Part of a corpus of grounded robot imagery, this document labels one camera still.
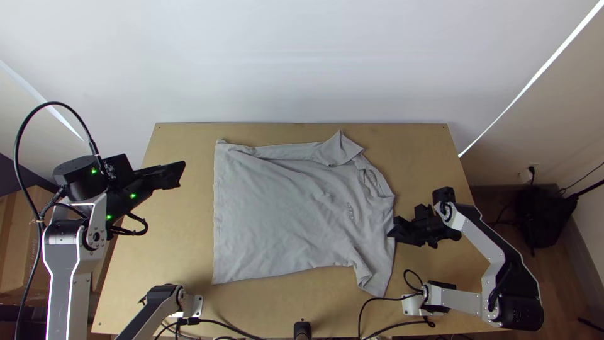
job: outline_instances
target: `cardboard box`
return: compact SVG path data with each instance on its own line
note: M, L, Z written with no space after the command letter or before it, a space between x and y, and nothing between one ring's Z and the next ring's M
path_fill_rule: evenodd
M42 209L53 193L32 186L28 192L37 209ZM19 191L0 197L0 303L17 305L25 290L38 247L37 224L25 195ZM45 218L48 225L50 214ZM42 258L36 268L26 305L48 304L50 275Z

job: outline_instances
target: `black cable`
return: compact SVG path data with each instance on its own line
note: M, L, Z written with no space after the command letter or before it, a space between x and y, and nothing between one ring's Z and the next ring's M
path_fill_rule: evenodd
M491 227L494 227L495 225L498 225L498 224L503 224L503 222L501 222L501 217L503 216L503 213L506 210L508 210L508 208L512 205L513 202L514 201L511 201L510 203L503 206L503 208L499 212L499 215L497 215L497 219L494 222L488 222L487 224L490 225Z
M535 181L535 167L534 166L529 166L528 170L533 175L533 176L530 177L530 186L533 186L533 182Z
M65 209L69 209L69 210L73 211L74 213L76 213L81 218L88 218L88 216L86 216L83 212L81 212L80 210L76 209L72 205L65 204L65 203L54 203L52 206L64 207Z
M497 295L499 295L501 286L503 286L503 284L505 283L505 281L507 280L507 278L511 272L512 272L512 265L509 264L507 269L505 270L505 273L503 273L501 280L497 283L495 288L493 288L493 290L491 290L491 293L489 294L489 301L488 301L489 312L492 312L493 309L495 308L495 301L496 301Z
M21 145L21 138L23 136L23 132L25 131L25 127L27 127L27 124L30 122L30 120L33 118L33 116L36 115L36 113L38 113L41 109L45 108L46 106L51 106L51 105L63 106L64 108L67 108L71 113L73 113L73 115L77 118L78 122L82 125L82 128L84 128L86 137L88 137L88 145L91 148L92 154L97 158L97 161L99 163L99 168L101 165L101 157L99 156L99 151L98 151L96 144L94 143L92 137L90 136L90 132L88 131L86 124L84 123L82 118L76 113L76 111L74 111L74 109L72 109L70 106L63 104L61 102L58 102L58 101L49 101L48 103L40 104L40 105L36 106L36 108L34 108L25 117L25 119L23 120L23 123L21 123L21 126L19 127L19 130L17 131L17 136L15 137L15 140L14 140L14 149L13 149L14 174L17 177L17 182L19 183L19 187L21 188L21 190L23 191L23 194L25 195L25 199L27 200L27 203L29 204L29 206L30 206L31 210L33 211L33 214L36 218L36 223L38 225L38 228L37 228L38 229L38 247L36 250L36 258L33 262L33 266L31 267L30 277L27 279L27 283L25 284L25 289L23 290L23 296L21 298L21 303L19 304L19 311L17 312L17 319L16 319L16 323L15 323L15 327L14 327L14 340L19 339L19 333L21 330L21 319L23 318L23 308L25 307L25 300L27 299L27 294L30 291L31 281L33 280L33 275L38 266L38 263L40 262L40 253L42 251L42 231L46 227L44 224L44 221L40 219L40 214L38 213L38 209L36 208L36 205L34 204L33 200L31 199L29 192L27 192L27 188L25 187L25 184L23 182L23 177L21 176L21 169L20 169L20 165L19 165L19 146Z
M410 297L415 297L417 295L421 295L422 293L418 292L418 293L413 293L411 295L407 295L405 297L400 297L400 298L380 298L380 297L375 297L375 298L370 298L369 300L365 301L365 303L363 303L363 306L361 307L361 310L359 311L359 320L357 321L357 335L358 335L358 339L361 338L361 317L363 316L363 310L365 309L365 306L371 302L371 301L375 301L375 300L382 300L382 301L403 301L407 298Z
M126 216L132 218L133 220L135 220L137 222L140 222L144 227L143 230L141 230L141 231L128 230L128 229L124 229L122 227L118 227L116 225L112 225L109 228L109 230L116 235L127 235L127 236L142 236L147 233L147 231L149 230L149 224L147 223L147 221L144 218L140 218L130 212L126 213Z
M420 278L420 276L417 275L416 272L414 272L414 271L412 271L410 269L405 269L405 271L403 272L403 279L405 280L405 283L407 284L407 286L409 286L409 288L411 288L412 290L415 290L416 292L422 292L422 290L420 288L417 288L417 287L411 285L409 283L409 281L407 281L407 273L411 273L411 274L415 275L415 277L417 278L417 280L420 282L420 287L421 287L421 286L423 286L423 281Z
M580 181L584 180L584 179L585 179L587 176L591 175L591 174L592 174L594 171L596 171L597 169L601 168L602 166L604 166L604 162L600 163L600 165L599 165L599 166L594 167L594 168L593 168L593 169L592 169L590 172L588 172L588 173L587 173L585 176L583 176L583 177L579 178L579 179L578 179L577 181L575 181L573 184L571 184L571 185L569 185L569 186L567 186L567 187L564 187L564 188L562 188L562 189L558 190L558 192L560 193L560 195L565 194L565 193L566 193L566 190L568 190L568 189L572 188L574 185L576 185L576 184L578 184Z
M138 301L139 303L142 303L142 304L143 304L143 306L144 306L144 305L146 305L146 303L145 303L145 299L146 299L146 297L147 297L147 296L145 295L144 297L142 297L142 298L141 298L141 299ZM179 336L179 337L182 337L182 338L184 338L184 339L188 339L188 340L201 340L201 338L199 338L199 337L191 337L191 336L188 336L188 335L185 335L185 334L181 333L180 331L178 331L178 332L177 332L177 331L175 331L175 330L171 329L171 328L170 328L170 327L169 327L167 324L165 324L165 323L164 323L164 321L162 321L162 326L164 326L164 327L168 328L168 331L169 331L170 333L174 334L175 336Z
M178 332L176 332L175 330L173 330L172 328L168 327L168 332L174 334L175 336L181 337L183 339L188 339L188 340L200 340L200 337L192 337L192 336L188 336L186 334L183 334L180 332L180 330Z
M48 212L48 209L50 209L59 200L59 198L63 194L63 191L65 191L65 186L61 186L57 190L57 192L55 193L55 195L46 204L46 206L44 208L42 208L42 210L40 210L40 220L41 221L44 220L44 217L46 216L46 213Z
M169 324L169 325L164 326L164 328L163 328L161 331L159 331L158 335L155 337L155 339L154 339L154 340L158 340L158 339L159 339L159 337L162 335L162 333L163 333L163 332L164 332L166 329L169 329L170 327L172 327L172 326L174 326L174 325L178 325L178 322L173 322L173 323L171 323L171 324Z
M370 336L365 337L365 338L364 338L364 340L370 339L370 338L372 338L372 337L374 337L374 336L378 336L378 335L382 334L383 332L386 332L386 331L388 331L388 330L390 330L390 329L392 329L392 328L397 328L397 327L401 327L401 326L408 326L408 325L415 325L415 324L427 324L427 325L428 325L428 326L430 326L431 328L436 327L436 324L434 324L434 322L432 322L432 321L428 320L428 318L427 318L427 317L423 317L423 320L422 320L422 321L408 321L408 322L401 322L401 323L399 323L399 324L393 324L393 325L390 325L390 326L388 326L388 327L384 327L384 328L380 329L379 331L376 331L376 332L371 333L371 335L370 335Z
M255 336L253 334L247 333L247 332L245 332L245 331L243 331L243 330L241 330L241 329L239 329L237 327L233 327L233 326L224 324L224 323L222 323L220 321L214 321L214 320L199 319L199 318L196 318L196 317L190 317L188 319L184 319L183 322L186 322L187 325L196 325L196 324L200 324L202 322L207 322L209 324L215 324L215 325L222 326L222 327L224 327L224 328L226 328L226 329L228 329L230 331L233 331L233 332L235 332L237 334L241 334L241 335L243 335L245 337L249 337L250 339L253 339L253 340L265 340L265 339L263 339L263 338L261 338L259 336Z

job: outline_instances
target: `floor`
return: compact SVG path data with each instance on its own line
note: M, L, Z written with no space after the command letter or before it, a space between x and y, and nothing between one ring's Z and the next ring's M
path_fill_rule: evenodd
M513 199L513 192L473 190L473 197L483 214L483 220L490 222L496 220L504 205ZM511 210L506 211L502 220L513 218ZM536 249L535 257L532 257L515 227L499 225L494 229L522 254L525 265L539 282L545 322L538 332L505 331L467 335L474 340L604 339L604 333L577 322L578 317L591 319L591 315L564 243L559 241L552 247Z

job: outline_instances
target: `plug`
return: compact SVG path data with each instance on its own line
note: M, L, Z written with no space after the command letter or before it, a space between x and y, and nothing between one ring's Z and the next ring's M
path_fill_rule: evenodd
M520 171L520 173L518 173L518 177L520 177L520 180L522 183L533 183L533 180L535 178L535 167L534 166L529 166L528 168L524 169L523 171Z

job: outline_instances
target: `white wall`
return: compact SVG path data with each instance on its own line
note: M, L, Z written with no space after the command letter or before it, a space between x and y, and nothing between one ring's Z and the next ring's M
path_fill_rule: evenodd
M135 166L155 122L448 122L462 150L595 3L12 0L0 60Z
M573 184L577 179L583 177L591 169L599 165L601 161L590 164L588 167L578 169L568 179L561 182L561 186L565 187ZM575 193L586 187L604 179L604 167L595 171L589 177L573 186L568 190L567 194ZM604 220L602 219L602 203L604 202L604 186L601 186L589 193L579 197L577 209L573 213L573 219L577 224L577 228L581 232L581 236L585 241L585 245L590 252L593 263L600 274L600 279L604 282Z
M520 184L538 162L536 183L566 187L604 161L604 11L600 11L517 103L461 158L472 185ZM568 190L604 178L604 167ZM573 213L604 281L604 187Z
M25 116L38 106L32 95L9 74L0 69L0 152L13 158L15 136ZM77 120L64 114L78 133L86 139ZM19 161L41 176L52 177L53 169L64 161L89 154L88 145L76 137L49 112L41 111L30 120L19 152Z

